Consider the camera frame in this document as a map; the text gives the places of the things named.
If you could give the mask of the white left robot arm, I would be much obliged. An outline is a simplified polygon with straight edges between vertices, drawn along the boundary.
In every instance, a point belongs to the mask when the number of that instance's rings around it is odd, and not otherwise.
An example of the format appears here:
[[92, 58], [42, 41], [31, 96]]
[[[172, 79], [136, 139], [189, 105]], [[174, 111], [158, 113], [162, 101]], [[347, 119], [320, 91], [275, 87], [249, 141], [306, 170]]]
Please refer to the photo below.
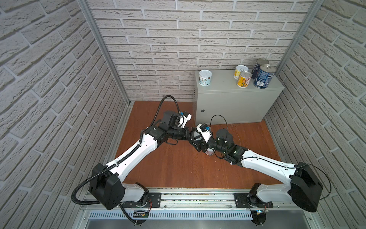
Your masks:
[[93, 168], [92, 175], [96, 175], [96, 178], [90, 182], [89, 192], [97, 199], [97, 203], [108, 210], [112, 210], [121, 202], [135, 202], [144, 207], [148, 202], [149, 190], [140, 183], [124, 184], [123, 181], [142, 159], [170, 138], [200, 141], [202, 135], [196, 128], [147, 128], [141, 139], [118, 158], [105, 166], [98, 164]]

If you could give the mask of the yellow label can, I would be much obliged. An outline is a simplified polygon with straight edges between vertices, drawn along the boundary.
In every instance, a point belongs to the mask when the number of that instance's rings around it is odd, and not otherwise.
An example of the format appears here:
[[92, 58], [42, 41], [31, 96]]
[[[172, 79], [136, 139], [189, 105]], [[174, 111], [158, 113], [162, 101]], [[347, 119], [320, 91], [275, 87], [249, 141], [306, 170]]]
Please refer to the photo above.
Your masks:
[[245, 71], [248, 71], [249, 68], [245, 65], [238, 65], [236, 68], [235, 68], [235, 72], [234, 72], [234, 79], [235, 80], [238, 80], [239, 76], [240, 76], [240, 73], [241, 72], [245, 72]]

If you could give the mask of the grey label can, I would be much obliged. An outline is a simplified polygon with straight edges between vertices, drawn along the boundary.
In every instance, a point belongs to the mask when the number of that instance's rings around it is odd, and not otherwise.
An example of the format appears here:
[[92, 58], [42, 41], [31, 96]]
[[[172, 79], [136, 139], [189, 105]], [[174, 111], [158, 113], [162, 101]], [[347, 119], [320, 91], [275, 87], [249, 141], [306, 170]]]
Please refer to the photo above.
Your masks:
[[199, 85], [209, 86], [211, 84], [212, 72], [210, 70], [201, 70], [199, 72]]

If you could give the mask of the red label soup can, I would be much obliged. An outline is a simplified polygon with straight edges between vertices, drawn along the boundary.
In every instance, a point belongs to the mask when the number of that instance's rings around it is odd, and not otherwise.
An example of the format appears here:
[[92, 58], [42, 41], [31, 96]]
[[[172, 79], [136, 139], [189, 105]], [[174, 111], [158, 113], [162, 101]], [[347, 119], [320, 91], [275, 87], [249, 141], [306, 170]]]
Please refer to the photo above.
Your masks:
[[257, 74], [258, 74], [258, 71], [260, 69], [260, 66], [261, 65], [267, 65], [269, 64], [269, 61], [267, 59], [263, 59], [263, 58], [259, 58], [256, 60], [255, 64], [254, 64], [254, 67], [252, 69], [252, 79], [256, 79], [257, 78]]

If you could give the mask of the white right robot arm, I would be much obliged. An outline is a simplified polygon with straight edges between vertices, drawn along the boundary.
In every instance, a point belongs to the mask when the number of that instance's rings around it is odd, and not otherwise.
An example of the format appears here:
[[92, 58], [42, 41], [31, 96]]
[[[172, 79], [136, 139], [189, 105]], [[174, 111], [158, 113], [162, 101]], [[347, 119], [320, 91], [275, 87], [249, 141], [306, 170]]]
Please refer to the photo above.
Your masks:
[[205, 140], [194, 137], [190, 144], [197, 151], [211, 149], [223, 154], [223, 159], [231, 165], [256, 170], [280, 181], [277, 185], [255, 183], [247, 195], [251, 207], [264, 208], [271, 202], [290, 202], [299, 208], [316, 212], [321, 199], [323, 184], [309, 164], [290, 164], [259, 155], [245, 147], [224, 138]]

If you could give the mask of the orange can white lid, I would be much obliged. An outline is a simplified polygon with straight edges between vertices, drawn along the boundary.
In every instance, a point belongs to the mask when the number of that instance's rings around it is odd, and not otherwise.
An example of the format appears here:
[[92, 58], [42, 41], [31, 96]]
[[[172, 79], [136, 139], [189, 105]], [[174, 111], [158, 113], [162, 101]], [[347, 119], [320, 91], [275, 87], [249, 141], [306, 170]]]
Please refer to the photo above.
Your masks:
[[237, 81], [237, 86], [241, 88], [246, 88], [250, 84], [250, 80], [252, 78], [252, 74], [248, 71], [243, 71], [240, 73]]

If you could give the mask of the blue Progresso soup can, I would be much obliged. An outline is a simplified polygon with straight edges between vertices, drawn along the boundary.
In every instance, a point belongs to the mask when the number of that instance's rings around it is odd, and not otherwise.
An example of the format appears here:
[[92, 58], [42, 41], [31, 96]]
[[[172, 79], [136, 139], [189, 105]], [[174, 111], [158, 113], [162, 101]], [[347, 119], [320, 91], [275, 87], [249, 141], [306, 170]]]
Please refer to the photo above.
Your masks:
[[267, 88], [275, 72], [275, 66], [269, 64], [261, 65], [254, 81], [254, 86], [262, 89]]

